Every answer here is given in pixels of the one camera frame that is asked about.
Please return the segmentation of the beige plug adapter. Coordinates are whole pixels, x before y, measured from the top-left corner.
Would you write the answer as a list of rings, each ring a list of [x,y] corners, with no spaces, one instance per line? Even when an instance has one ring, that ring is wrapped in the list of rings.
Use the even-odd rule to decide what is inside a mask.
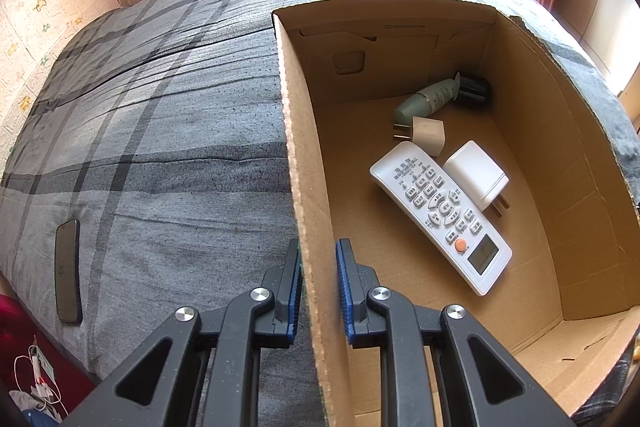
[[[409,141],[425,153],[437,157],[446,143],[445,126],[441,120],[413,116],[410,124],[394,124],[394,139]]]

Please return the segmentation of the white remote control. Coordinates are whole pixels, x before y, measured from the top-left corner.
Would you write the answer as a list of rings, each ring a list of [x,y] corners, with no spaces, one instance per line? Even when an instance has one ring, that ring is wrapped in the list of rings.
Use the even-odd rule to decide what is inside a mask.
[[[405,141],[375,162],[370,175],[474,293],[487,295],[511,260],[511,248],[435,159]]]

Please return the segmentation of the black smartphone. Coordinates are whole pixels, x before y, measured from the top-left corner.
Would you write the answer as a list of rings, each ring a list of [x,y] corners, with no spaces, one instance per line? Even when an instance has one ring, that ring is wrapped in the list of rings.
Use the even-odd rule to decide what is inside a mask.
[[[73,325],[82,322],[79,231],[77,219],[67,220],[56,228],[54,242],[56,313],[62,323]]]

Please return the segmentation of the grey plaid bed sheet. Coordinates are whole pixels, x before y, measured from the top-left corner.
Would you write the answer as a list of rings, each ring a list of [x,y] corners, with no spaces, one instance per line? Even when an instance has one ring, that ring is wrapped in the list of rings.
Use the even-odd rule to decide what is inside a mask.
[[[509,177],[512,251],[480,297],[370,177],[395,108],[457,72],[442,109]],[[58,319],[56,228],[77,219],[82,322]],[[74,365],[105,381],[179,307],[254,288],[302,246],[295,345],[260,361],[263,426],[376,426],[378,350],[349,347],[335,244],[413,303],[465,307],[567,414],[639,328],[639,140],[535,0],[143,0],[66,46],[1,179],[1,271]]]

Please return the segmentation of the white usb charger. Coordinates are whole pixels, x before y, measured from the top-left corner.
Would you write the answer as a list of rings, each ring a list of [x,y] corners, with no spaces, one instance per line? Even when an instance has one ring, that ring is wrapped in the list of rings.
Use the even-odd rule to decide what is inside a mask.
[[[501,216],[501,210],[510,208],[502,195],[509,183],[508,176],[473,140],[456,150],[442,169],[480,211],[492,207]]]

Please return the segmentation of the green handheld mini fan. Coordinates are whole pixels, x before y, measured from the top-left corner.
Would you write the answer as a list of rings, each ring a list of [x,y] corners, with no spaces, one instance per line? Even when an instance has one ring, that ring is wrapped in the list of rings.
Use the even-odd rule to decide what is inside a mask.
[[[394,110],[394,124],[408,127],[414,117],[430,117],[450,102],[481,109],[491,100],[492,88],[485,78],[457,72],[454,77],[432,83],[400,103]]]

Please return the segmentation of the white wardrobe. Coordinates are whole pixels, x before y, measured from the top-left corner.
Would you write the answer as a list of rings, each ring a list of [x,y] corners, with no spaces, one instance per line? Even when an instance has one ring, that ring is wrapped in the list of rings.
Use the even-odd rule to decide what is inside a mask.
[[[636,0],[554,0],[552,13],[597,65],[608,89],[621,94],[639,66]]]

